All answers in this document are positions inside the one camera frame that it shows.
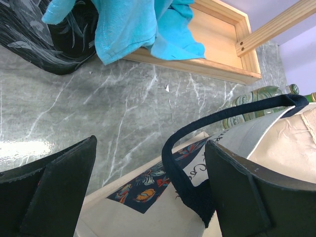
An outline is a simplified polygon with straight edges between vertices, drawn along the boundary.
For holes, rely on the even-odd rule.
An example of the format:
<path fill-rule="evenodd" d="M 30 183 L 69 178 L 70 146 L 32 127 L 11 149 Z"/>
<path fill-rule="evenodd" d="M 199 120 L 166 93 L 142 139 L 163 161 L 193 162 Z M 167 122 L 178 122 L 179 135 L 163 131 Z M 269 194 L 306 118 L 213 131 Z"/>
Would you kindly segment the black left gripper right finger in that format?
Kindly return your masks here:
<path fill-rule="evenodd" d="M 224 237 L 314 237 L 316 186 L 247 160 L 211 140 L 205 160 Z"/>

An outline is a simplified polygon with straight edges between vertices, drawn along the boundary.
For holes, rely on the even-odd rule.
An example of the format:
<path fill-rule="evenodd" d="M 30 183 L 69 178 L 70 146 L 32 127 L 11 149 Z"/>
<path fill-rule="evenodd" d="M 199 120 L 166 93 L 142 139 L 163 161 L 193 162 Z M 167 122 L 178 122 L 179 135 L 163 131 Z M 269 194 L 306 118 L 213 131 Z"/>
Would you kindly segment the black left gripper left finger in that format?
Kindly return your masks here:
<path fill-rule="evenodd" d="M 72 237 L 96 159 L 94 135 L 0 174 L 2 237 Z"/>

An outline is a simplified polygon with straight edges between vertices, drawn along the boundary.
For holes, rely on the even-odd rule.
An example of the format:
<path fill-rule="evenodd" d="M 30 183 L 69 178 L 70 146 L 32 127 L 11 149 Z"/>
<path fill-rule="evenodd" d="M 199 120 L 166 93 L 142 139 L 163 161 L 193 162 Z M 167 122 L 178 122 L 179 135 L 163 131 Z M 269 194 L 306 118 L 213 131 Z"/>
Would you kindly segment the cream canvas tote bag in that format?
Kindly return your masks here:
<path fill-rule="evenodd" d="M 284 106 L 229 129 L 219 122 Z M 205 160 L 207 141 L 291 178 L 316 184 L 316 105 L 281 95 L 228 108 L 174 133 L 161 157 L 84 201 L 78 237 L 223 237 Z"/>

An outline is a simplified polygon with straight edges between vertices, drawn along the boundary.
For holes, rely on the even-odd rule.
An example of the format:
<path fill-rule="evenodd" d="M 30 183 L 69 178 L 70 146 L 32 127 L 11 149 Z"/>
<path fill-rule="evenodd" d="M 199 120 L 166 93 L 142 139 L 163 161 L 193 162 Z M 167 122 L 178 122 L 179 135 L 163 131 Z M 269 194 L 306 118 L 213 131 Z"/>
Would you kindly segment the Chang soda bottle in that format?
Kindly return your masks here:
<path fill-rule="evenodd" d="M 299 87 L 296 84 L 290 84 L 286 87 L 278 87 L 274 85 L 269 85 L 265 87 L 258 88 L 247 94 L 241 95 L 232 101 L 231 106 L 239 106 L 242 104 L 248 104 L 256 102 L 259 100 L 264 100 L 279 96 L 282 94 L 299 94 Z"/>
<path fill-rule="evenodd" d="M 220 121 L 219 125 L 221 126 L 222 130 L 226 130 L 233 126 L 239 125 L 241 123 L 244 123 L 244 122 L 259 118 L 259 117 L 263 117 L 265 115 L 283 111 L 285 109 L 287 109 L 287 107 L 280 106 L 280 107 L 275 107 L 271 109 L 265 109 L 265 110 L 251 112 L 251 113 L 241 114 L 241 115 L 233 116 L 230 118 L 226 118 Z"/>

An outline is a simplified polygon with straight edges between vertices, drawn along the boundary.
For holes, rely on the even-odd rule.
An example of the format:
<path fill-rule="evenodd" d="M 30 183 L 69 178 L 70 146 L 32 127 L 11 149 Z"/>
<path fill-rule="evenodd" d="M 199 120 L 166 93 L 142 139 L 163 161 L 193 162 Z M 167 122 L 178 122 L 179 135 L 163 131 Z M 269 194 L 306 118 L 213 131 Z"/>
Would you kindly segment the green Perrier lemon bottle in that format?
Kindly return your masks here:
<path fill-rule="evenodd" d="M 315 103 L 316 102 L 316 93 L 315 92 L 313 92 L 313 93 L 311 93 L 309 95 L 305 95 L 304 97 L 308 100 L 309 103 Z"/>

